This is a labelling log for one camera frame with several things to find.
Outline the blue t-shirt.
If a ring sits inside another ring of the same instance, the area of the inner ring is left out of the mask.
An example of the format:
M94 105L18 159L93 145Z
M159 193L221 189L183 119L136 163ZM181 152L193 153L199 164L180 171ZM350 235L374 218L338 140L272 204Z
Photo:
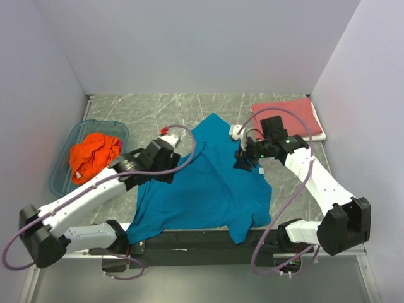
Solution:
M151 180L138 187L137 209L127 229L130 244L165 229L211 229L226 226L234 243L244 242L251 227L271 222L272 188L255 168L235 169L239 145L230 126L211 114L193 129L196 151L175 173L172 184Z

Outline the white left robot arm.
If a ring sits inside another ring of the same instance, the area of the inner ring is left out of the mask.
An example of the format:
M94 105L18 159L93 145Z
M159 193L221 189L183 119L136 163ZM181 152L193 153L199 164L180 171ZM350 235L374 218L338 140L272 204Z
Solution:
M36 208L29 205L19 214L20 235L38 268L46 268L66 253L104 248L120 253L128 244L126 231L116 220L92 226L78 221L100 205L152 179L172 183L180 155L174 150L179 138L166 134L146 148L119 155L93 179L57 201Z

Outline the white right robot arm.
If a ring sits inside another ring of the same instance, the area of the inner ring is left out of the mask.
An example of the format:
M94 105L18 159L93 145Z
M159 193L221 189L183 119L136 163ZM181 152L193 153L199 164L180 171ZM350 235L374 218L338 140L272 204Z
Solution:
M252 171L260 159L273 157L304 183L321 209L321 221L298 218L279 225L277 244L282 251L293 251L300 243L314 244L334 256L370 239L370 202L364 197L356 198L341 186L312 155L302 137L254 141L232 134L230 138L240 143L234 168Z

